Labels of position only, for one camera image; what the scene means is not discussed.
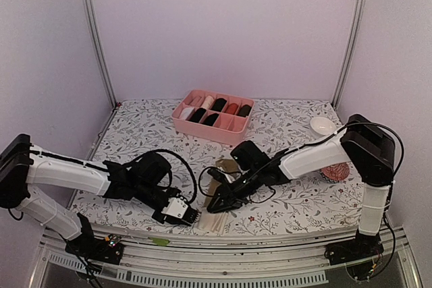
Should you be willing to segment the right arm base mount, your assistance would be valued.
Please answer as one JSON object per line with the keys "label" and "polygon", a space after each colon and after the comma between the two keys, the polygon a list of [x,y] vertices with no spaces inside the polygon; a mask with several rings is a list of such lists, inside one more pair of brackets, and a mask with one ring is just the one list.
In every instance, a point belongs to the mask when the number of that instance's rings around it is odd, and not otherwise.
{"label": "right arm base mount", "polygon": [[325,246],[324,257],[330,265],[346,264],[367,258],[363,263],[346,268],[348,275],[356,281],[368,281],[381,261],[384,252],[379,234],[363,235],[359,231],[353,239],[330,243]]}

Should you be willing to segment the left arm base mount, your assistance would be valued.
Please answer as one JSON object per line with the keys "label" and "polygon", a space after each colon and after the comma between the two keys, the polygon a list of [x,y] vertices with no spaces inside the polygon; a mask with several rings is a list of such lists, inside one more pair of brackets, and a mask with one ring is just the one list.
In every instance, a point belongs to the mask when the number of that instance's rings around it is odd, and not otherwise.
{"label": "left arm base mount", "polygon": [[96,238],[93,234],[82,233],[73,240],[66,240],[65,251],[85,260],[94,260],[119,265],[124,252],[122,237],[109,234]]}

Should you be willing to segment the black underwear white trim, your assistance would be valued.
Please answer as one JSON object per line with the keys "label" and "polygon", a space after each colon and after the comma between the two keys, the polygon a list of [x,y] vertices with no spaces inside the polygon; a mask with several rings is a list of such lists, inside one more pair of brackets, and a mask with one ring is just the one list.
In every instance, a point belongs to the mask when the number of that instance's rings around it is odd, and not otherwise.
{"label": "black underwear white trim", "polygon": [[212,113],[206,117],[202,124],[207,126],[213,126],[214,123],[217,121],[218,117],[218,113]]}

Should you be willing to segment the pink divided storage box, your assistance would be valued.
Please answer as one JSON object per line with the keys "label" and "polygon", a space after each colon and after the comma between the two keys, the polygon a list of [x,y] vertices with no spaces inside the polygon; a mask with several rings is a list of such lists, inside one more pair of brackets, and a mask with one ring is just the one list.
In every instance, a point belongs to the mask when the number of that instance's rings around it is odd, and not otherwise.
{"label": "pink divided storage box", "polygon": [[175,130],[235,146],[243,141],[255,101],[209,90],[191,90],[171,114]]}

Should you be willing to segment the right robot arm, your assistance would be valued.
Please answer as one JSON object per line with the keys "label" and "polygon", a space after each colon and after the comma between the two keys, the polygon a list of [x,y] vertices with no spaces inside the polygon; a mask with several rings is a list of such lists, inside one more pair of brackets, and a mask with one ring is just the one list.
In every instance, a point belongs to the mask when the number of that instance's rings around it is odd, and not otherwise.
{"label": "right robot arm", "polygon": [[400,168],[396,151],[404,150],[400,137],[391,128],[369,121],[359,114],[347,124],[314,142],[291,150],[281,150],[273,157],[250,141],[243,141],[230,153],[243,174],[234,180],[216,167],[207,173],[219,186],[211,196],[207,212],[235,210],[260,187],[289,183],[303,175],[320,171],[336,181],[345,179],[343,165],[351,164],[364,183],[358,237],[349,244],[354,258],[364,258],[375,247],[375,236],[389,204],[394,177]]}

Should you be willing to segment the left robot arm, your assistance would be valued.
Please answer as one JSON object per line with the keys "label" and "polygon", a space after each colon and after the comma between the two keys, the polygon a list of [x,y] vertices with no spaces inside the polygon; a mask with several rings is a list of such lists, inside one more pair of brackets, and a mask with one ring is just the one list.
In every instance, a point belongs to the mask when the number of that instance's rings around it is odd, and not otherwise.
{"label": "left robot arm", "polygon": [[40,190],[40,185],[81,190],[109,200],[137,199],[153,209],[152,218],[171,225],[191,226],[198,219],[181,190],[160,181],[172,179],[167,151],[148,151],[124,164],[102,163],[62,156],[35,146],[20,134],[1,153],[1,207],[15,209],[56,231],[86,257],[100,252],[88,219],[72,213]]}

